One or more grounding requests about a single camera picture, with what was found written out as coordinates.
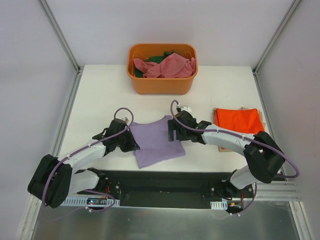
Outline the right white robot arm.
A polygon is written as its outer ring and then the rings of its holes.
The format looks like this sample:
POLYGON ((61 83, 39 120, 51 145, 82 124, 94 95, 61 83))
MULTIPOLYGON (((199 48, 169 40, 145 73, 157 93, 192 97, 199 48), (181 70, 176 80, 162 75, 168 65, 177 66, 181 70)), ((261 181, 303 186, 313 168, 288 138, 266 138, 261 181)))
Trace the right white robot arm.
POLYGON ((257 134, 241 133, 221 128, 208 121, 200 121, 182 110, 168 120, 169 141, 191 141, 214 145, 243 156, 246 166, 234 170, 220 186, 217 195, 225 199, 237 197, 243 189, 256 182, 271 183, 285 163, 282 151, 264 131, 257 134))

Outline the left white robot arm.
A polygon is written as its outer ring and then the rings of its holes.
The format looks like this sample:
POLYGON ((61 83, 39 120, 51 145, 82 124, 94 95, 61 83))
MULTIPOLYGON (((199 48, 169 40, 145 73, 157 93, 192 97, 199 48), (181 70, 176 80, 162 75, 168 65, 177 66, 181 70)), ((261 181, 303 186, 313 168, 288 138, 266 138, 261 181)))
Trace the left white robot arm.
POLYGON ((90 190, 105 195, 107 176, 91 162, 110 154, 116 148, 124 153, 139 150, 130 125, 115 118, 109 127, 92 137, 85 145, 60 156, 45 155, 31 178, 27 191, 45 206, 59 207, 72 194, 90 190))

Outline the lavender t shirt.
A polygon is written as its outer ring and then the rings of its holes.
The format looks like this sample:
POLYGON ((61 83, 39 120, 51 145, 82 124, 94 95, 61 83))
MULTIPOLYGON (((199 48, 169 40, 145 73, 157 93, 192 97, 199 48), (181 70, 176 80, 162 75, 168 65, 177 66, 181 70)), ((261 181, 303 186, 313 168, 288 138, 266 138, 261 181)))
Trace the lavender t shirt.
POLYGON ((131 133, 139 146, 134 156, 140 169, 186 155, 180 141, 169 141, 168 121, 171 119, 170 115, 165 115, 155 122, 131 125, 131 133))

